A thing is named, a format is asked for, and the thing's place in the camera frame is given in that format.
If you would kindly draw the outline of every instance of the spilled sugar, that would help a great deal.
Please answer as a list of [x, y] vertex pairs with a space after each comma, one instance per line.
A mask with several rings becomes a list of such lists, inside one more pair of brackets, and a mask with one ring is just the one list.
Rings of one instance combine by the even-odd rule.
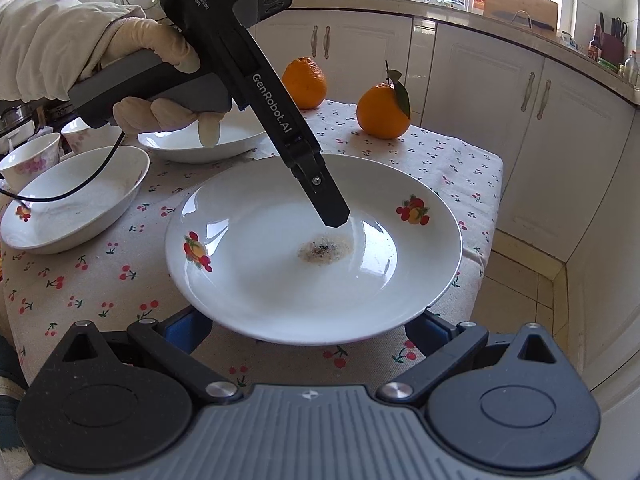
[[319, 236], [300, 247], [298, 257], [310, 264], [331, 265], [353, 252], [353, 243], [339, 236]]

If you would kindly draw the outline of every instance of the black cable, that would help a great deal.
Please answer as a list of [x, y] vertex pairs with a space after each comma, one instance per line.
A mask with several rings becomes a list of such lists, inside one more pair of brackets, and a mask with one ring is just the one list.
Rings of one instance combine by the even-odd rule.
[[82, 184], [76, 186], [71, 191], [67, 191], [66, 193], [63, 193], [62, 195], [53, 196], [51, 198], [31, 198], [31, 197], [28, 197], [28, 196], [21, 196], [21, 195], [18, 195], [18, 194], [14, 194], [14, 193], [11, 193], [9, 191], [5, 191], [4, 189], [0, 189], [0, 194], [3, 194], [3, 195], [8, 196], [10, 198], [13, 198], [14, 200], [19, 200], [21, 202], [56, 202], [58, 200], [62, 200], [63, 198], [71, 196], [71, 195], [73, 195], [73, 193], [76, 193], [76, 192], [80, 191], [83, 187], [85, 187], [88, 184], [90, 184], [94, 180], [95, 177], [97, 177], [99, 174], [101, 174], [102, 170], [107, 166], [107, 164], [109, 163], [109, 161], [111, 160], [111, 158], [113, 157], [113, 155], [115, 154], [116, 150], [118, 149], [118, 147], [120, 146], [120, 144], [122, 143], [123, 140], [124, 140], [124, 132], [122, 132], [120, 134], [120, 137], [118, 137], [118, 140], [116, 140], [116, 143], [113, 145], [113, 148], [109, 152], [109, 155], [107, 155], [107, 158], [105, 158], [104, 162], [100, 165], [100, 168], [95, 170], [95, 173], [92, 174], [92, 176], [90, 176]]

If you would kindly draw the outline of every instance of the white sleeve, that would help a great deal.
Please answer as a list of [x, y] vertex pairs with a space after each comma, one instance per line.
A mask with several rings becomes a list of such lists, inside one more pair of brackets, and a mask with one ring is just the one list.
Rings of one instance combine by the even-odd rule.
[[0, 99], [69, 99], [109, 25], [139, 6], [77, 0], [0, 0]]

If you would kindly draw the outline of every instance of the blue part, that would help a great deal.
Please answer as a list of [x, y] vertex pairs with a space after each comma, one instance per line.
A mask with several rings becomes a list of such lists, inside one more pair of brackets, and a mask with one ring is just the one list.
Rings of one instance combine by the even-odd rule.
[[450, 332], [422, 314], [404, 326], [406, 336], [427, 357], [451, 341]]
[[165, 327], [164, 338], [176, 348], [190, 354], [207, 338], [212, 326], [212, 320], [192, 309], [186, 316]]

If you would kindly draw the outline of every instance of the table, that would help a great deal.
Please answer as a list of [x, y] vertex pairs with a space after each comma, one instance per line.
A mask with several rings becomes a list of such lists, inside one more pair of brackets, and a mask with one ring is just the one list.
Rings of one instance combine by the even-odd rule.
[[[359, 129], [355, 112], [355, 105], [325, 101], [304, 116], [324, 152], [398, 168], [450, 206], [462, 230], [463, 259], [451, 288], [432, 310], [452, 323], [468, 319], [491, 250], [500, 158], [415, 126], [401, 139], [374, 139]], [[152, 156], [136, 201], [98, 237], [51, 256], [3, 248], [4, 300], [27, 381], [76, 320], [92, 320], [103, 331], [124, 330], [137, 319], [162, 320], [187, 306], [164, 262], [167, 222], [203, 181], [232, 165], [275, 154], [265, 139], [253, 152], [214, 164], [188, 166]], [[259, 342], [215, 324], [194, 356], [244, 390], [256, 382], [375, 388], [422, 358], [403, 328], [364, 342], [307, 348]]]

